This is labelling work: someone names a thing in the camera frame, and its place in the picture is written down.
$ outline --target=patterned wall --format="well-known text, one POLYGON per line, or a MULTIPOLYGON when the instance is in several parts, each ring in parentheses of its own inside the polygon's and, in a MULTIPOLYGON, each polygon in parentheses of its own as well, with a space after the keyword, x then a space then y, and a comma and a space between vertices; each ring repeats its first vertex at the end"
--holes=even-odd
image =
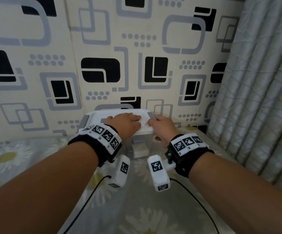
POLYGON ((146 108, 205 130, 244 0, 0 0, 0 147, 146 108))

